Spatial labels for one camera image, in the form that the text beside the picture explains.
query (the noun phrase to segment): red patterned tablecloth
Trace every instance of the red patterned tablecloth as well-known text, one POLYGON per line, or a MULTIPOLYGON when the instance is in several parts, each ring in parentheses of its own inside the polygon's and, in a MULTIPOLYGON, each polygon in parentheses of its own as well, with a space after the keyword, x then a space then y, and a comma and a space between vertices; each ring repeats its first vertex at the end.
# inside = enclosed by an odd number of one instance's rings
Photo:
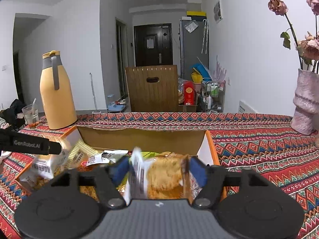
MULTIPOLYGON (((118 113, 81 115, 76 125, 92 128, 138 128, 147 130, 210 130, 221 165, 230 171, 250 166, 296 199, 305 211, 298 238, 319 238, 319 149, 317 132, 304 136, 290 127, 291 117, 266 114, 118 113)), ((60 136, 46 119, 34 130, 36 136, 60 136)), ((12 153, 0 170, 0 228, 8 238, 19 239, 13 220, 18 204, 26 197, 14 177, 32 161, 31 156, 12 153)), ((235 193, 237 188, 229 188, 235 193)))

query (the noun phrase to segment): white bottle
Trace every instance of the white bottle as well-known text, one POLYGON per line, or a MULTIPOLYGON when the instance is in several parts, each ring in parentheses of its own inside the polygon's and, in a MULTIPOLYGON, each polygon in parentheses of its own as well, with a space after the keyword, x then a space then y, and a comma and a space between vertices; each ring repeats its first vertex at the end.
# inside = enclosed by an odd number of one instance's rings
POLYGON ((208 96, 208 105, 207 105, 207 108, 208 108, 209 110, 212 108, 212 98, 211 98, 210 95, 208 96))

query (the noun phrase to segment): thermos lid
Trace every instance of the thermos lid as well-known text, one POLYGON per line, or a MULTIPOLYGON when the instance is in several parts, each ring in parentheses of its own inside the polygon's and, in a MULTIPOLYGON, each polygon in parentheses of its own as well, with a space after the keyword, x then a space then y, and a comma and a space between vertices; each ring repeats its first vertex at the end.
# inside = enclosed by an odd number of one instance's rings
POLYGON ((50 57, 51 55, 60 55, 60 52, 57 50, 52 50, 51 52, 45 53, 42 55, 42 58, 50 57))

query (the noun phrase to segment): red box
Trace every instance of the red box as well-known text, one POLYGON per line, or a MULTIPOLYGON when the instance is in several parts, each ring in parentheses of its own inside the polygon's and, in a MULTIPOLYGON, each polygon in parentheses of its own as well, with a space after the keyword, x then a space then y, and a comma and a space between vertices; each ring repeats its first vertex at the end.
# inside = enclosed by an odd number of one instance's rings
POLYGON ((194 105, 195 91, 192 81, 184 82, 184 105, 194 105))

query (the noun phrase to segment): green leaf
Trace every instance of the green leaf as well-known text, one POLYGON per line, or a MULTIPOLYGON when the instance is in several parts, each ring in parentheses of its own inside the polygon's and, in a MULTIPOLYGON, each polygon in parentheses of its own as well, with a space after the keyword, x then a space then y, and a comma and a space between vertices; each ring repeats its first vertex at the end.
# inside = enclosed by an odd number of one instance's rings
POLYGON ((285 39, 284 39, 283 46, 286 47, 286 48, 291 49, 291 47, 290 47, 290 40, 287 39, 287 38, 285 38, 285 39))
POLYGON ((290 36, 289 36, 289 34, 287 32, 281 33, 280 37, 286 38, 286 39, 290 39, 290 36))
POLYGON ((307 57, 303 57, 302 59, 303 59, 303 61, 305 62, 306 65, 311 65, 312 66, 312 60, 311 59, 309 59, 307 57))

